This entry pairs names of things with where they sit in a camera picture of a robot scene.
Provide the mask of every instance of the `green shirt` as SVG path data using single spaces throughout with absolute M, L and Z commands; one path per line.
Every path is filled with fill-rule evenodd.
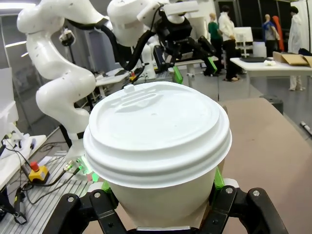
M 218 33 L 219 25 L 216 22 L 210 22 L 208 24 L 208 32 L 211 35 L 211 39 L 221 39 L 221 35 Z

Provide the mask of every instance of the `ceiling light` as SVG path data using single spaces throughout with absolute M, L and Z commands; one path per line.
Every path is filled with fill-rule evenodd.
M 26 56 L 26 55 L 28 55 L 28 52 L 27 52 L 27 53 L 25 53 L 25 54 L 23 54 L 23 55 L 21 55 L 21 58 L 22 58 L 22 57 L 24 57 L 24 56 Z
M 3 2 L 3 3 L 0 3 L 0 9 L 24 9 L 24 8 L 34 7 L 35 5 L 36 5 L 35 3 Z
M 22 44 L 26 44 L 27 41 L 20 41 L 20 42 L 16 42 L 16 43 L 12 43 L 12 44 L 8 44 L 5 47 L 12 47 L 12 46 L 16 46 L 16 45 L 22 45 Z

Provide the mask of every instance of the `brown tabletop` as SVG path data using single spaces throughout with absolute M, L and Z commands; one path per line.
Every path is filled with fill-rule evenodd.
M 312 149 L 297 130 L 265 99 L 223 102 L 233 134 L 223 176 L 233 178 L 244 191 L 261 187 L 270 196 L 290 234 L 312 233 Z M 118 208 L 127 229 L 132 222 Z M 86 234 L 101 233 L 96 222 Z M 231 218 L 224 234 L 245 234 Z

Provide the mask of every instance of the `person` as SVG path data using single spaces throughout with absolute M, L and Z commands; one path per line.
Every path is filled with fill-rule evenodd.
M 271 22 L 271 16 L 265 15 L 265 22 L 262 25 L 265 46 L 267 47 L 267 57 L 273 57 L 273 51 L 277 49 L 277 41 L 279 40 L 279 35 L 276 31 L 274 24 Z
M 216 16 L 215 13 L 210 13 L 210 22 L 208 24 L 208 32 L 210 33 L 210 42 L 211 45 L 215 48 L 216 53 L 215 56 L 218 58 L 218 61 L 215 62 L 217 67 L 217 74 L 219 74 L 222 70 L 222 33 L 219 30 L 218 24 L 215 22 Z
M 225 81 L 235 82 L 239 78 L 236 77 L 236 66 L 230 61 L 236 57 L 236 43 L 234 36 L 234 24 L 231 22 L 228 13 L 230 8 L 226 5 L 222 7 L 222 13 L 219 17 L 219 29 L 222 32 L 223 49 L 226 53 L 227 72 Z
M 289 32 L 288 39 L 288 53 L 298 54 L 301 48 L 301 25 L 302 21 L 299 17 L 298 9 L 295 6 L 292 6 L 290 9 L 292 16 L 292 24 L 291 30 Z M 289 90 L 295 91 L 296 89 L 302 91 L 304 88 L 302 87 L 301 77 L 300 76 L 291 76 L 290 78 L 290 88 Z

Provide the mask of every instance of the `white table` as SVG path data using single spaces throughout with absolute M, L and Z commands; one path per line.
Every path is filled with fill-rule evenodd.
M 32 149 L 29 155 L 23 155 L 26 159 L 29 159 L 43 143 L 47 140 L 45 135 L 30 136 L 31 139 L 35 139 L 35 147 Z M 0 158 L 0 190 L 9 182 L 14 174 L 20 169 L 21 164 L 25 163 L 25 160 L 14 153 L 11 156 L 1 159 Z
M 216 56 L 212 56 L 213 61 L 218 61 L 218 58 Z M 193 88 L 193 81 L 195 80 L 195 64 L 201 64 L 204 61 L 201 59 L 196 60 L 190 60 L 190 61 L 183 61 L 183 62 L 176 62 L 175 66 L 185 66 L 186 65 L 186 76 L 188 77 L 189 87 Z
M 103 98 L 106 97 L 104 89 L 103 89 L 103 87 L 105 85 L 119 83 L 122 80 L 124 80 L 130 76 L 129 72 L 126 72 L 122 75 L 116 76 L 116 74 L 121 70 L 123 70 L 123 69 L 118 68 L 118 69 L 107 72 L 105 77 L 103 75 L 96 77 L 96 86 L 99 88 L 99 92 Z
M 250 79 L 252 77 L 289 77 L 289 76 L 311 76 L 312 68 L 305 66 L 290 66 L 285 63 L 276 62 L 275 66 L 265 66 L 262 62 L 244 62 L 240 58 L 231 58 L 231 62 L 247 72 L 247 89 L 250 97 Z

